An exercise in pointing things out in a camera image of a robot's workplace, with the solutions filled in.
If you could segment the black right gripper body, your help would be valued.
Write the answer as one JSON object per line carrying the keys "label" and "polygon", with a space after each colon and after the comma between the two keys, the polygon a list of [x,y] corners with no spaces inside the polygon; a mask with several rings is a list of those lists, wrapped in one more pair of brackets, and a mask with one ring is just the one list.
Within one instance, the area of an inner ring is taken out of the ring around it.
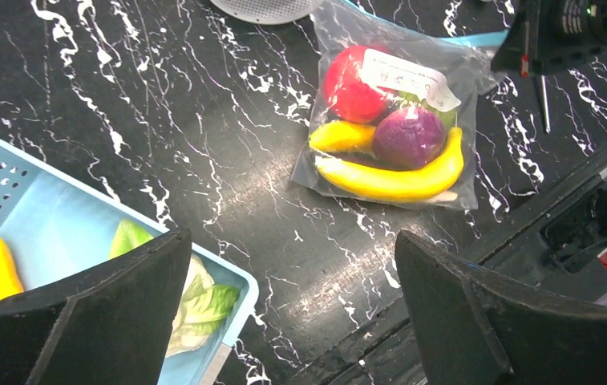
{"label": "black right gripper body", "polygon": [[553,75],[588,62],[605,47],[607,0],[520,1],[491,69]]}

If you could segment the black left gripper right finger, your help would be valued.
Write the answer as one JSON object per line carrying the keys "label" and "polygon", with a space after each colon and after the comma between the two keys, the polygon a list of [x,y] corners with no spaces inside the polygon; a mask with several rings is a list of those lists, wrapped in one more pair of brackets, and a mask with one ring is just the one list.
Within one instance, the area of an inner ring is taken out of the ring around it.
{"label": "black left gripper right finger", "polygon": [[541,290],[406,230],[395,262],[431,384],[607,384],[607,306]]}

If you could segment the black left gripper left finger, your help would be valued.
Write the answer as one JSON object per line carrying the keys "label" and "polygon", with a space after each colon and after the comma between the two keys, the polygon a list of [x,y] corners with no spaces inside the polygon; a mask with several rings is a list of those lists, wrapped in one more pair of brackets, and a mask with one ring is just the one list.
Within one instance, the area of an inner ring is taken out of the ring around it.
{"label": "black left gripper left finger", "polygon": [[154,384],[192,254],[187,229],[0,301],[0,384]]}

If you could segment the light blue plastic basket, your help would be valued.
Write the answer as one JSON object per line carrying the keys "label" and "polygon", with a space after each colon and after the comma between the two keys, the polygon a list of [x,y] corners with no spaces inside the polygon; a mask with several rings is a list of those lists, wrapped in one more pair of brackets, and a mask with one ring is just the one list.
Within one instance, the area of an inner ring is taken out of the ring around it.
{"label": "light blue plastic basket", "polygon": [[[152,236],[166,232],[164,225],[0,140],[0,238],[10,247],[26,290],[105,262],[124,219]],[[215,283],[236,287],[240,294],[203,347],[164,360],[162,384],[213,383],[259,294],[252,274],[200,245],[192,253]]]}

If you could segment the green toy pear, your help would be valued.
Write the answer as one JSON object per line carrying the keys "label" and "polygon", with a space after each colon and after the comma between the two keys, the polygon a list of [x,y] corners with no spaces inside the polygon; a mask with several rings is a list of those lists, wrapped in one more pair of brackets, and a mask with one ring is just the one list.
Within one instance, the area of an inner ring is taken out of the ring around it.
{"label": "green toy pear", "polygon": [[450,111],[440,111],[429,105],[425,99],[419,99],[417,95],[405,91],[398,91],[397,96],[400,107],[421,107],[437,115],[445,128],[458,126],[458,112],[456,108]]}

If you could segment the yellow toy banana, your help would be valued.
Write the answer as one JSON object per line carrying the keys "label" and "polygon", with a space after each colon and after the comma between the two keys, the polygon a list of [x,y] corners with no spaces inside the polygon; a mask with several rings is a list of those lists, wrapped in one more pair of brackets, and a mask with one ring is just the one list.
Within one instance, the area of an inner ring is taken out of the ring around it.
{"label": "yellow toy banana", "polygon": [[317,171],[332,185],[371,201],[415,203],[449,189],[463,171],[463,131],[452,128],[442,153],[421,169],[372,168],[335,157],[314,157]]}
{"label": "yellow toy banana", "polygon": [[335,120],[323,124],[308,139],[311,148],[321,152],[371,153],[375,126]]}

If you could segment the clear zip top bag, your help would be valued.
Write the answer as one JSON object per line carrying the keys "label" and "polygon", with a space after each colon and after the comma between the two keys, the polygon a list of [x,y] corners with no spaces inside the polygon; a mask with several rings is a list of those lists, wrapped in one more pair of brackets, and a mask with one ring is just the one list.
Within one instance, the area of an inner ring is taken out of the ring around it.
{"label": "clear zip top bag", "polygon": [[478,98],[501,33],[436,38],[348,1],[312,13],[321,57],[307,141],[292,182],[327,197],[404,208],[478,205]]}

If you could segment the red toy apple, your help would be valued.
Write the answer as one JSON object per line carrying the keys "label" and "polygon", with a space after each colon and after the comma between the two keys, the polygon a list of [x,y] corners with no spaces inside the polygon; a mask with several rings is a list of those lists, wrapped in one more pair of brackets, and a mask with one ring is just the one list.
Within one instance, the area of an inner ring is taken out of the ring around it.
{"label": "red toy apple", "polygon": [[322,82],[322,94],[329,109],[353,123],[368,124],[387,109],[393,90],[365,83],[361,77],[364,55],[369,47],[347,47],[332,61]]}

